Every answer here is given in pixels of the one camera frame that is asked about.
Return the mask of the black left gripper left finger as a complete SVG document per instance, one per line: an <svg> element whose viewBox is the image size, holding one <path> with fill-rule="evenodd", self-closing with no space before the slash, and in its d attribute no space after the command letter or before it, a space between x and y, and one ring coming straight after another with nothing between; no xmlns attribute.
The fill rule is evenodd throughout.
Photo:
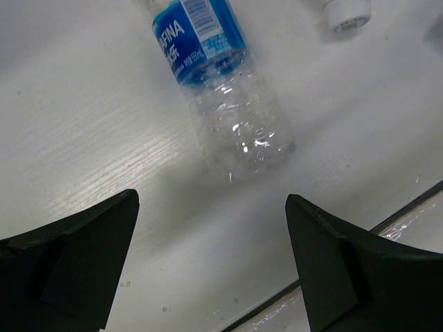
<svg viewBox="0 0 443 332"><path fill-rule="evenodd" d="M104 330L138 211L138 192L124 190L2 239L1 330Z"/></svg>

